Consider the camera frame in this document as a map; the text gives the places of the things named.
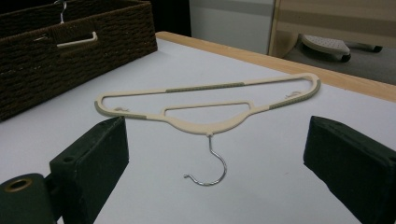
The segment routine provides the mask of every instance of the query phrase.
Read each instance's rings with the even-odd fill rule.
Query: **white table surface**
[[[50,173],[49,162],[96,123],[108,119],[93,101],[105,91],[137,91],[284,76],[198,49],[158,40],[159,50],[0,123],[0,182],[24,174]],[[106,101],[133,111],[160,113],[166,105],[280,100],[308,82],[215,91],[139,96]],[[171,111],[194,122],[222,121],[242,105]],[[313,98],[256,114],[225,133],[213,149],[228,173],[213,187],[221,162],[204,135],[184,133],[156,121],[127,119],[130,163],[95,223],[359,223],[303,164],[311,116],[335,119],[396,148],[396,104],[322,85]]]

